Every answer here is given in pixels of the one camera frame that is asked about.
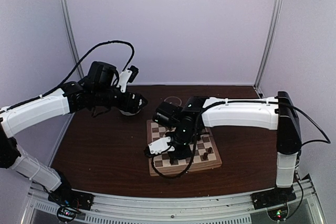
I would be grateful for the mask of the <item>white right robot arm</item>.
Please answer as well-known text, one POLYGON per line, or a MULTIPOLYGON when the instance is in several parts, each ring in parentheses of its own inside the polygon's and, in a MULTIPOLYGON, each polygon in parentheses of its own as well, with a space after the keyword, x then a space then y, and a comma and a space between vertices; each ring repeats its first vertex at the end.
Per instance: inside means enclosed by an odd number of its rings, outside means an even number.
POLYGON ((145 148, 145 156, 150 159, 165 152, 175 159, 183 154, 193 158, 195 149, 190 149, 190 144, 197 142, 206 127, 246 126, 275 130, 276 187, 269 192, 269 199, 279 204, 289 196, 302 140, 299 117, 288 93, 279 91, 275 97, 246 100, 190 97, 184 106, 162 102, 152 120, 174 131, 145 148))

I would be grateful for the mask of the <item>dark chess pawn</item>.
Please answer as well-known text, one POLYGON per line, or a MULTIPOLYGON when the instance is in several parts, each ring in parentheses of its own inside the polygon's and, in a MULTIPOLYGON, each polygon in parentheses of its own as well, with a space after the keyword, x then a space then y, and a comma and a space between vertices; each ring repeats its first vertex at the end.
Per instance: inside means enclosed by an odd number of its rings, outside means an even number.
POLYGON ((208 160, 208 153, 205 152, 203 155, 202 155, 202 161, 207 161, 208 160))

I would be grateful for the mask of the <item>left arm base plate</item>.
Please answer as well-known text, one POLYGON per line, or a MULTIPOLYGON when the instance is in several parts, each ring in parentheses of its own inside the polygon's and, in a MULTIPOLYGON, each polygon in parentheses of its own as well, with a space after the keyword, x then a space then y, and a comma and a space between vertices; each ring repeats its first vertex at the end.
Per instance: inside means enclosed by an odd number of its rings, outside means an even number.
POLYGON ((57 194, 55 192, 48 193, 48 200, 76 210, 90 210, 93 204, 94 195, 71 190, 68 194, 57 194))

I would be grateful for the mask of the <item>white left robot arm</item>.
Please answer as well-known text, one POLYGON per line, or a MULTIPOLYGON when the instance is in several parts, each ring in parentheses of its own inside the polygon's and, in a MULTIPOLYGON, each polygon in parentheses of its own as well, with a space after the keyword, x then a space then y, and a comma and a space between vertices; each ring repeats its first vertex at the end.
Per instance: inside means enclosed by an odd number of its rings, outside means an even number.
POLYGON ((1 109, 1 168, 12 169, 41 184, 56 200, 71 205, 76 194, 65 176, 26 153, 17 145, 15 135, 45 120, 88 109, 97 117, 99 106, 110 111, 117 108, 123 115, 136 115, 147 99, 127 90, 139 70, 135 66, 118 73, 115 66, 94 61, 88 74, 78 82, 61 84, 48 95, 41 95, 18 106, 1 109))

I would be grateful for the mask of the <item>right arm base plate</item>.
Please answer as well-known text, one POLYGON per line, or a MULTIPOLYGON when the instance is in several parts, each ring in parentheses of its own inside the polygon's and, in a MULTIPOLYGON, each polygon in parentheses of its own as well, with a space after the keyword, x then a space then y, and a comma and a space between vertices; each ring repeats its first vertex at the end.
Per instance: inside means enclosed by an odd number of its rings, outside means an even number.
POLYGON ((255 210, 285 204, 296 198, 296 194, 292 188, 273 188, 251 194, 255 210))

